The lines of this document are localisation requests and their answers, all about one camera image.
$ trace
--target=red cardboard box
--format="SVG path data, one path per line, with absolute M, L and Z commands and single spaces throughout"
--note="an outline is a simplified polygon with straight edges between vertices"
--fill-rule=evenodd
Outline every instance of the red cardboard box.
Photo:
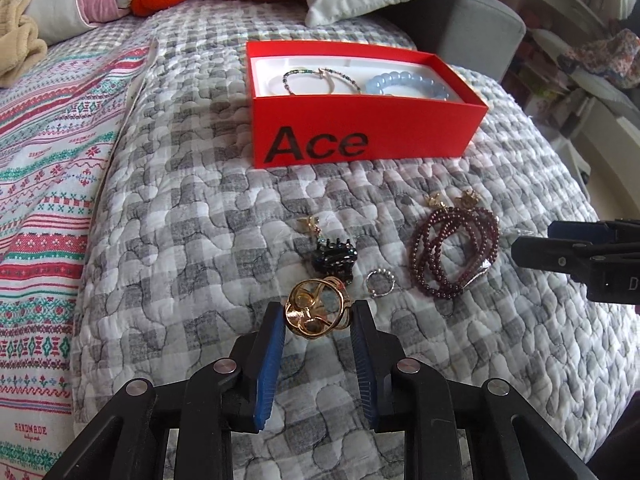
M 462 156 L 488 111 L 484 101 L 434 54 L 332 41 L 252 41 L 246 52 L 256 168 Z M 388 72 L 388 67 L 428 73 L 447 87 L 451 97 L 440 101 L 357 94 L 342 81 L 338 83 L 344 93 L 286 93 L 285 72 L 328 65 L 348 73 L 361 88 L 371 74 Z

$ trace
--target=silver bolt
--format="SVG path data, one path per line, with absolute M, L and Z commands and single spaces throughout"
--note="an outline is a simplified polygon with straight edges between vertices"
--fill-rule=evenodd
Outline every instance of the silver bolt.
M 502 379 L 491 379 L 489 384 L 487 384 L 486 389 L 494 395 L 503 397 L 509 393 L 510 387 L 507 381 L 503 381 Z
M 405 357 L 398 361 L 398 370 L 403 374 L 415 374 L 420 369 L 420 361 Z
M 235 372 L 236 368 L 238 368 L 236 362 L 228 357 L 218 359 L 213 363 L 213 369 L 219 374 L 230 374 L 231 372 Z
M 142 395 L 143 393 L 145 393 L 147 387 L 148 386 L 146 385 L 146 381 L 143 381 L 142 379 L 135 379 L 135 380 L 131 381 L 129 384 L 127 384 L 127 387 L 125 388 L 125 391 L 131 397 L 137 397 L 137 396 Z

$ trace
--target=beige plush fabric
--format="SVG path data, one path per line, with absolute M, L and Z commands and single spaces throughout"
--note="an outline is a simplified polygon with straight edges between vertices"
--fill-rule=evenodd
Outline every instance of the beige plush fabric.
M 0 88 L 9 88 L 47 54 L 38 25 L 23 15 L 31 0 L 0 0 Z

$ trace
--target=gold ring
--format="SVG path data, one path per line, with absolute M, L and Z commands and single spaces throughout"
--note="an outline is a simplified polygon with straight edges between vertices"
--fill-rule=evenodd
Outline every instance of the gold ring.
M 306 289 L 307 285 L 315 285 L 315 290 Z M 333 321 L 327 319 L 328 312 L 320 298 L 325 287 L 335 293 L 340 303 Z M 284 316 L 287 327 L 294 334 L 306 339 L 317 339 L 332 330 L 343 330 L 350 325 L 351 298 L 344 283 L 333 276 L 303 280 L 291 289 L 284 306 Z

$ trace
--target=patterned fabric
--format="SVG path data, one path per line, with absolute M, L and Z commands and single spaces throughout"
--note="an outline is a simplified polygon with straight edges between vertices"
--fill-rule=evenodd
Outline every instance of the patterned fabric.
M 610 40 L 570 48 L 558 57 L 558 65 L 568 74 L 580 67 L 618 88 L 635 88 L 640 84 L 640 38 L 626 28 Z
M 519 269 L 509 251 L 516 228 L 594 220 L 578 185 L 500 85 L 467 70 L 460 74 L 490 111 L 463 158 L 255 170 L 248 40 L 411 45 L 377 18 L 306 28 L 304 15 L 190 0 L 141 27 L 157 31 L 159 58 L 115 150 L 89 240 L 72 341 L 78 428 L 131 378 L 183 380 L 256 330 L 269 301 L 314 275 L 297 219 L 315 214 L 327 236 L 357 246 L 353 298 L 366 297 L 362 278 L 373 268 L 398 277 L 397 292 L 369 301 L 379 329 L 448 378 L 507 379 L 590 456 L 636 376 L 633 308 L 590 303 L 583 286 Z M 428 212 L 425 194 L 468 188 L 500 219 L 498 260 L 459 298 L 433 301 L 410 281 L 406 243 Z M 452 238 L 445 252 L 445 264 L 462 264 L 463 241 Z M 266 430 L 233 437 L 236 478 L 401 476 L 402 435 L 365 428 L 348 331 L 313 342 L 287 334 Z
M 0 92 L 0 471 L 9 480 L 40 478 L 73 439 L 69 354 L 88 229 L 150 45 L 105 49 L 130 25 L 52 49 Z

